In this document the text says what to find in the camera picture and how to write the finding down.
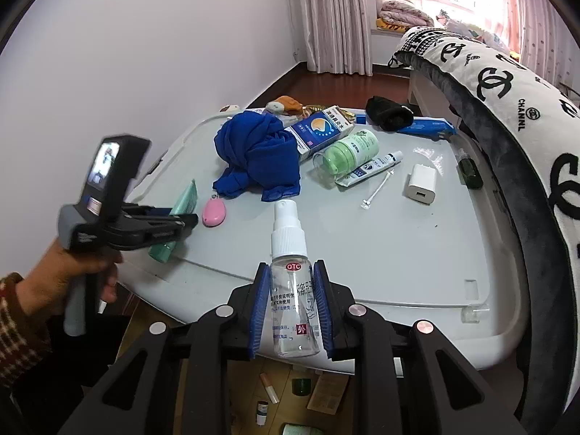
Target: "black and white blanket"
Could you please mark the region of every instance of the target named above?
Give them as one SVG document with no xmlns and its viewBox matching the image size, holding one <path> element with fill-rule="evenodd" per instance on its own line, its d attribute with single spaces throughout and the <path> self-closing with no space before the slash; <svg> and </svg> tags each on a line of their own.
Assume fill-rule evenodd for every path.
<svg viewBox="0 0 580 435">
<path fill-rule="evenodd" d="M 442 90 L 504 193 L 530 290 L 521 422 L 530 434 L 547 433 L 580 382 L 580 109 L 508 56 L 445 30 L 412 28 L 394 57 Z"/>
</svg>

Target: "blue cloth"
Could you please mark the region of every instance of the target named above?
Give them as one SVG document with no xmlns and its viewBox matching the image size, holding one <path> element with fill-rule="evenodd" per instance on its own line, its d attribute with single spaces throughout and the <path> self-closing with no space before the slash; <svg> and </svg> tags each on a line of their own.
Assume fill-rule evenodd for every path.
<svg viewBox="0 0 580 435">
<path fill-rule="evenodd" d="M 244 111 L 227 121 L 214 138 L 217 154 L 228 163 L 214 190 L 236 198 L 259 185 L 262 201 L 300 193 L 300 162 L 296 138 L 282 121 L 266 113 Z"/>
</svg>

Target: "cardboard box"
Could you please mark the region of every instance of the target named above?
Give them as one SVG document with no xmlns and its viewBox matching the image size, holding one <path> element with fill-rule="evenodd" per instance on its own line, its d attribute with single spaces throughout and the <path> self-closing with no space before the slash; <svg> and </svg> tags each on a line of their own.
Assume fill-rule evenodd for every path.
<svg viewBox="0 0 580 435">
<path fill-rule="evenodd" d="M 348 136 L 354 126 L 343 116 L 338 106 L 331 106 L 292 124 L 286 130 L 296 138 L 300 161 L 304 162 L 315 152 Z"/>
<path fill-rule="evenodd" d="M 308 406 L 306 407 L 311 411 L 318 411 L 319 413 L 336 414 L 348 383 L 348 374 L 323 373 L 318 378 Z"/>
</svg>

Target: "red label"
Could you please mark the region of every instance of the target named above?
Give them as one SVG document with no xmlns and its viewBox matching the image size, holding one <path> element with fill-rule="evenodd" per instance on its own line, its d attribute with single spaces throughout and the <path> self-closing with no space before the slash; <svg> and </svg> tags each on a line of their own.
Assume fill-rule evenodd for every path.
<svg viewBox="0 0 580 435">
<path fill-rule="evenodd" d="M 300 263 L 288 263 L 286 265 L 286 269 L 289 272 L 297 272 L 298 270 L 300 270 L 302 268 L 302 265 L 300 265 Z"/>
</svg>

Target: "hand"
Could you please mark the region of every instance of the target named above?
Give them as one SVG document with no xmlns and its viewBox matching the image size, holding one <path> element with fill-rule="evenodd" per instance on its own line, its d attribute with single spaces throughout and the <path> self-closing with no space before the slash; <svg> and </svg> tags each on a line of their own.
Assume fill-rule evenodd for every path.
<svg viewBox="0 0 580 435">
<path fill-rule="evenodd" d="M 117 266 L 120 252 L 102 250 L 96 253 L 71 253 L 55 239 L 27 278 L 16 285 L 16 295 L 25 315 L 44 321 L 62 307 L 71 279 L 108 269 L 101 298 L 111 303 L 117 299 Z"/>
</svg>

